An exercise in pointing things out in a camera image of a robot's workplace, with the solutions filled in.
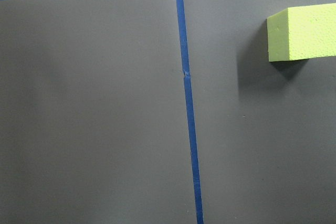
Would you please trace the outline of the yellow foam block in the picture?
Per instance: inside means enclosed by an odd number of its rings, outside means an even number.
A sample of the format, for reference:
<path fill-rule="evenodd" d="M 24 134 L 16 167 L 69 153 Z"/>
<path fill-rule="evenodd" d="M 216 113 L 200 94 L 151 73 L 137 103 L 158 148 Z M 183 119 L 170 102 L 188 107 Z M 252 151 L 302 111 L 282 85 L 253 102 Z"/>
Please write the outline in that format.
<path fill-rule="evenodd" d="M 335 56 L 335 3 L 288 7 L 267 18 L 268 59 Z"/>

